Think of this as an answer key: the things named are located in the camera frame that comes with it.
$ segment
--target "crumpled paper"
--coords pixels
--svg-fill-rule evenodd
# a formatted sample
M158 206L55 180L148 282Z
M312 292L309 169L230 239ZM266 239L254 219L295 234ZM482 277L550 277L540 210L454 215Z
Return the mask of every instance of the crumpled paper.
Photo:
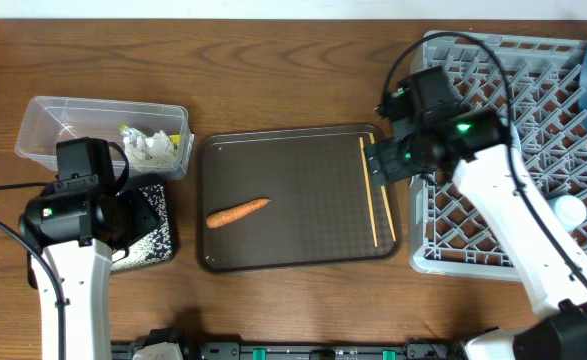
M120 133L124 142L124 154L129 159L129 165L140 172L148 172L148 166L171 164L175 161L175 144L164 131L160 130L153 136L146 136L143 132L120 126Z

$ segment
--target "cable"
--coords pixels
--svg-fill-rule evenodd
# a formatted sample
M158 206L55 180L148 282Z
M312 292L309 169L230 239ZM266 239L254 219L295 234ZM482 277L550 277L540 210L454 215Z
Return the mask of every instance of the cable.
M502 76L502 82L504 83L504 89L506 91L506 111L507 111L506 118L507 118L508 125L510 128L511 124L513 124L513 122L514 122L514 120L513 120L514 114L513 114L513 109L512 109L513 96L511 95L511 92L509 91L510 84L509 84L509 81L506 77L506 72L504 71L504 67L502 66L502 63L500 62L500 59L498 59L498 57L493 53L493 51L491 49L488 48L488 46L486 46L484 44L484 42L482 42L482 41L480 41L470 35L455 32L455 31L443 31L443 32L431 34L429 36L423 37L422 39L415 42L413 45L409 46L402 53L402 55L400 55L400 57L398 57L397 60L395 60L395 62L391 66L391 69L389 70L389 73L386 76L386 80L384 81L384 88L382 89L382 99L381 99L380 104L384 104L384 102L388 96L387 90L389 87L389 83L391 82L391 78L393 77L393 73L395 72L395 69L397 69L398 65L402 62L402 60L404 60L404 58L409 53L411 53L413 50L415 50L418 46L422 45L423 43L425 43L429 40L435 39L435 38L445 37L445 36L460 37L465 40L468 40L469 42L473 43L474 45L479 46L482 50L484 50L489 55L491 60L493 60L493 62L497 66L498 70L500 70L500 75ZM515 191L522 197L522 201L524 201L526 208L531 213L531 216L533 216L533 219L535 220L537 225L540 227L540 229L542 230L544 235L546 235L546 237L549 239L549 241L551 242L551 245L553 245L553 248L555 249L555 251L557 251L557 253L560 255L560 257L562 258L562 260L564 261L566 266L568 266L568 268L571 270L573 275L582 283L582 285L584 285L584 287L587 290L586 276L584 276L584 274L582 274L581 269L573 262L573 260L569 257L569 255L566 253L566 251L562 248L562 246L557 241L557 239L555 239L555 237L553 236L553 234L551 233L549 228L546 226L546 224L544 224L544 221L542 221L542 218L540 217L540 215L537 213L537 211L533 207L533 204L531 204L531 201L529 200L528 196L526 195L524 185L518 180L517 172L515 171L513 152L511 151L510 146L507 147L506 153L507 153L506 156L507 156L507 161L508 161L508 165L509 165L509 171L511 172L511 178L513 179L513 183L515 184Z
M0 185L0 190L21 189L21 188L27 188L27 187L38 187L38 186L46 186L48 184L49 183L33 182L33 183L23 183L23 184Z
M26 251L28 251L29 254L31 254L31 256L33 256L33 258L42 266L42 268L44 269L44 272L46 273L46 276L48 276L49 280L51 281L51 285L53 286L53 291L55 291L55 298L57 300L55 302L55 307L57 308L57 323L58 323L58 325L57 325L58 326L58 353L59 353L59 359L64 360L64 353L65 353L64 346L66 345L66 341L65 341L66 329L65 329L65 324L64 324L65 301L62 298L62 288L60 286L60 283L55 278L55 274L53 274L53 270L51 270L51 267L46 263L46 261L44 260L42 255L40 255L37 251L35 251L35 249L33 249L33 247L31 245L26 243L20 235L18 235L15 231L13 231L10 227L6 226L1 221L0 221L0 230L4 231L9 236L11 236L13 239L15 239L15 241L20 243L20 245L22 245L26 249Z
M129 180L129 158L126 156L126 154L124 154L124 150L122 150L120 145L118 145L117 143L110 142L109 146L113 148L115 151L117 151L118 154L120 154L120 156L122 157L122 159L124 159L124 169L122 169L122 174L119 178L117 178L117 181L115 182L115 187L112 189L112 192L115 195L124 188L124 185L126 185L126 182Z

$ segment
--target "carrot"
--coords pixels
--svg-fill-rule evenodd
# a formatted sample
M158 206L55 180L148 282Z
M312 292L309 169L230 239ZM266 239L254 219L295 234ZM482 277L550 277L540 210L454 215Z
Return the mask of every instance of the carrot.
M238 205L224 211L217 212L206 218L206 226L213 229L230 224L233 221L239 220L253 211L261 208L262 206L268 204L269 201L271 200L267 198L261 198L249 201L245 204Z

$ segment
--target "green clip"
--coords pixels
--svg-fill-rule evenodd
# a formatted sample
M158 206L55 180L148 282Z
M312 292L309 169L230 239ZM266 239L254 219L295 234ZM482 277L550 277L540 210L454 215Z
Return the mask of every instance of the green clip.
M393 351L393 350L382 351L382 360L395 360L395 351Z
M253 360L266 360L266 349L253 349Z

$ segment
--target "white wall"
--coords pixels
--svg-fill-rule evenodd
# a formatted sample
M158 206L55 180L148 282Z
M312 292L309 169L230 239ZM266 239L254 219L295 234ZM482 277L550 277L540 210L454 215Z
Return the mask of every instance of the white wall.
M0 0L0 18L587 20L587 0Z

